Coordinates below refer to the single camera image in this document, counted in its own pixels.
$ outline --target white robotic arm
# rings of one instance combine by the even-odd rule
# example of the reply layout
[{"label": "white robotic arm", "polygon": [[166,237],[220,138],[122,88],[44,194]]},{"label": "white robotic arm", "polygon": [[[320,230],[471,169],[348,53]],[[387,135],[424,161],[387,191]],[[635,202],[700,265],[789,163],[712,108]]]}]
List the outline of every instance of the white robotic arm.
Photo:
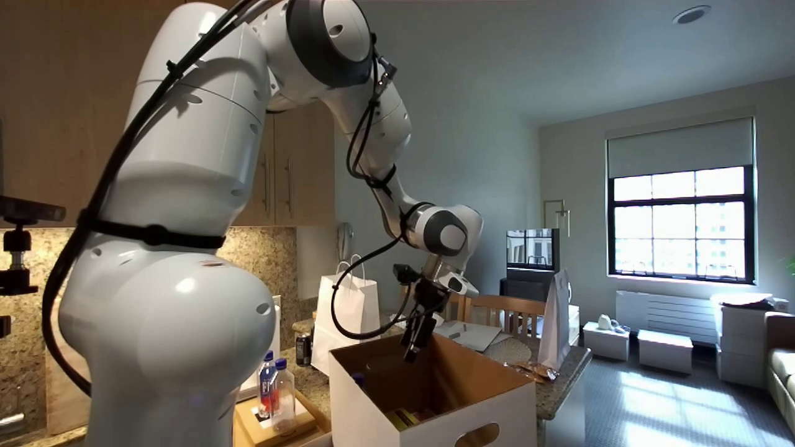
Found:
[{"label": "white robotic arm", "polygon": [[62,360],[49,312],[90,361],[86,445],[229,445],[238,382],[272,335],[269,288],[217,258],[250,196],[265,112],[326,101],[349,135],[349,171],[372,185],[390,236],[433,255],[399,267],[414,291],[408,349],[462,279],[480,236],[467,205],[410,199],[398,150],[410,122],[353,0],[243,0],[230,11],[182,4],[161,25],[131,99],[131,119],[97,194],[56,258],[43,330]]}]

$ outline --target white wall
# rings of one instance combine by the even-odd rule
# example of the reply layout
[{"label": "white wall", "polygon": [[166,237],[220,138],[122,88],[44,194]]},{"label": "white wall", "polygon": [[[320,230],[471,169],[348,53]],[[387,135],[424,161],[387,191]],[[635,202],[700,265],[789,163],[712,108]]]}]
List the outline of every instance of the white wall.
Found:
[{"label": "white wall", "polygon": [[[758,282],[715,284],[685,279],[629,279],[607,276],[607,176],[604,138],[615,130],[664,128],[698,119],[752,112],[758,119]],[[538,128],[542,196],[571,207],[563,265],[580,318],[614,314],[618,288],[710,296],[715,291],[766,291],[795,301],[784,261],[795,255],[795,78],[629,108]]]},{"label": "white wall", "polygon": [[[433,53],[402,41],[412,27],[410,6],[369,4],[380,51],[398,63],[398,88],[414,124],[412,144],[398,158],[405,191],[435,202],[467,202],[484,217],[480,248],[467,276],[482,293],[496,293],[503,277],[503,230],[537,225],[538,217],[538,150],[537,134],[512,112],[480,97],[475,78],[448,78],[433,68]],[[356,253],[367,253],[387,241],[380,210],[367,185],[344,173],[344,144],[338,144],[335,214],[349,221]],[[424,253],[392,248],[367,262],[367,276],[380,279],[380,301],[398,308],[392,262],[423,267]]]}]

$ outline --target floor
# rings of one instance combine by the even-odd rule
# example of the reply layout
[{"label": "floor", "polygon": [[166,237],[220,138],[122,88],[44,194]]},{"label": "floor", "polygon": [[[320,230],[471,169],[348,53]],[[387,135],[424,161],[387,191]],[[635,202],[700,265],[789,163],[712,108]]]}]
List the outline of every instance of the floor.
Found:
[{"label": "floor", "polygon": [[795,437],[762,390],[715,380],[712,358],[692,374],[593,358],[551,421],[542,447],[792,447]]}]

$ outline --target wooden cabinet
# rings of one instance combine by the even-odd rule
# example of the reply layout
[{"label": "wooden cabinet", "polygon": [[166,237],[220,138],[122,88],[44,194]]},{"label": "wooden cabinet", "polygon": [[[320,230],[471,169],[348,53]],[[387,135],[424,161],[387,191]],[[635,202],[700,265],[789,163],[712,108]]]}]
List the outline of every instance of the wooden cabinet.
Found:
[{"label": "wooden cabinet", "polygon": [[332,224],[332,119],[322,104],[271,114],[254,194],[238,224]]},{"label": "wooden cabinet", "polygon": [[[177,4],[182,0],[0,4],[0,194],[66,205],[65,224],[74,224],[122,134],[148,44]],[[330,117],[320,104],[269,117],[254,199],[238,224],[327,221]]]}]

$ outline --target cardboard box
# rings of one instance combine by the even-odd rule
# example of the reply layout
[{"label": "cardboard box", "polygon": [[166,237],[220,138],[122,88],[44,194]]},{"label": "cardboard box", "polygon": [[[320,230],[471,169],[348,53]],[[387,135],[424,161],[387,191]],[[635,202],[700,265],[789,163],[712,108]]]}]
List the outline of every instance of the cardboard box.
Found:
[{"label": "cardboard box", "polygon": [[692,368],[692,339],[674,332],[638,330],[638,361],[689,374]]},{"label": "cardboard box", "polygon": [[435,335],[410,361],[399,335],[330,358],[332,445],[537,445],[535,382],[451,339]]},{"label": "cardboard box", "polygon": [[584,344],[592,346],[595,358],[614,358],[614,360],[629,358],[629,332],[598,330],[593,319],[584,325]]}]

